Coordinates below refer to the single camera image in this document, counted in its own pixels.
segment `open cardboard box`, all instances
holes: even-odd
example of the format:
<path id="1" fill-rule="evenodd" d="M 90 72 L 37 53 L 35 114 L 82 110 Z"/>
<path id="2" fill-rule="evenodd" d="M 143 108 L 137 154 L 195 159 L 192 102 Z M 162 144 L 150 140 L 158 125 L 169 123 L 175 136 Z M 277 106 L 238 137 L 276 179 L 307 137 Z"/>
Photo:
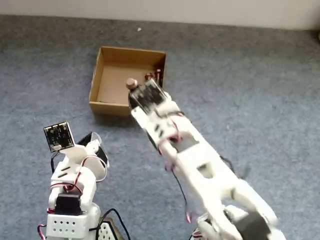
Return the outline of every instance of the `open cardboard box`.
<path id="1" fill-rule="evenodd" d="M 91 82 L 89 104 L 96 114 L 129 116 L 128 78 L 145 82 L 146 73 L 162 71 L 164 84 L 166 53 L 161 51 L 108 47 L 99 49 Z"/>

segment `carpet floor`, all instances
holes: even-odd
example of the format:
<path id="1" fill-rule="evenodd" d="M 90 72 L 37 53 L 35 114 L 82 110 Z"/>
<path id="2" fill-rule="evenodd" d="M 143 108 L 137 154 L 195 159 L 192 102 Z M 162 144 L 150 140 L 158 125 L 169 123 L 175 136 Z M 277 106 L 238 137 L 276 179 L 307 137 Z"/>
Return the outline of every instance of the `carpet floor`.
<path id="1" fill-rule="evenodd" d="M 186 240 L 174 177 L 126 118 L 94 116 L 100 46 L 167 53 L 165 89 L 270 204 L 288 240 L 320 235 L 320 45 L 307 31 L 0 15 L 0 239 L 37 240 L 51 177 L 43 127 L 99 133 L 110 170 L 94 201 L 134 240 Z"/>

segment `screw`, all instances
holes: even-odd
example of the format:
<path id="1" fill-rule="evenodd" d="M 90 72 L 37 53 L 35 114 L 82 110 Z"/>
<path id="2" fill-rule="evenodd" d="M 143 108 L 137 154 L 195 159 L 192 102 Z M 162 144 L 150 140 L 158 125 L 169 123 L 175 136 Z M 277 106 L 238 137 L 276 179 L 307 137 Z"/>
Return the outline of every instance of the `screw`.
<path id="1" fill-rule="evenodd" d="M 129 90 L 135 89 L 138 86 L 138 81 L 133 78 L 128 78 L 125 86 Z"/>
<path id="2" fill-rule="evenodd" d="M 151 80 L 153 78 L 154 78 L 154 76 L 153 76 L 153 74 L 151 72 L 148 72 L 146 75 L 144 75 L 144 80 L 146 82 L 148 82 L 149 80 Z"/>
<path id="3" fill-rule="evenodd" d="M 159 84 L 159 83 L 160 83 L 161 69 L 158 68 L 158 69 L 154 72 L 154 75 L 155 75 L 155 80 L 156 80 L 156 82 Z"/>

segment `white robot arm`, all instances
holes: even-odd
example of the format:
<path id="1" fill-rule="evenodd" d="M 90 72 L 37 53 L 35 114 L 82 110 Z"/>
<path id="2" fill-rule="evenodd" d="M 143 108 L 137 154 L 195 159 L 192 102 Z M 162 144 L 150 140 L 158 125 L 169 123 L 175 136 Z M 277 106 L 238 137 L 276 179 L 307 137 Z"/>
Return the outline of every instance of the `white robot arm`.
<path id="1" fill-rule="evenodd" d="M 65 154 L 63 161 L 55 169 L 51 165 L 53 174 L 47 209 L 46 239 L 103 239 L 102 234 L 97 238 L 97 226 L 102 231 L 101 211 L 93 202 L 96 183 L 106 178 L 109 167 L 108 157 L 100 146 L 101 138 L 93 132 L 75 144 L 67 122 L 45 127 L 44 133 L 51 152 Z M 45 239 L 39 227 L 38 232 Z"/>
<path id="2" fill-rule="evenodd" d="M 153 79 L 144 86 L 128 79 L 127 88 L 131 115 L 200 199 L 206 211 L 197 220 L 202 236 L 210 240 L 285 240 L 275 229 L 277 217 L 271 207 L 230 170 Z M 241 203 L 249 213 L 225 207 L 225 199 Z"/>

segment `circuit board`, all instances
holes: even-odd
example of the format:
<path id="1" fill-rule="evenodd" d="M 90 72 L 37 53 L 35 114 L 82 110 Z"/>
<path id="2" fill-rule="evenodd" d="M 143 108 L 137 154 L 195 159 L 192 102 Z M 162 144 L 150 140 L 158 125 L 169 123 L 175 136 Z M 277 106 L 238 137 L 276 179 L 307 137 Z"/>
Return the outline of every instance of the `circuit board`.
<path id="1" fill-rule="evenodd" d="M 130 95 L 146 114 L 151 113 L 156 106 L 167 99 L 165 92 L 153 79 L 138 87 Z"/>
<path id="2" fill-rule="evenodd" d="M 43 130 L 52 153 L 75 146 L 68 122 L 46 126 Z"/>

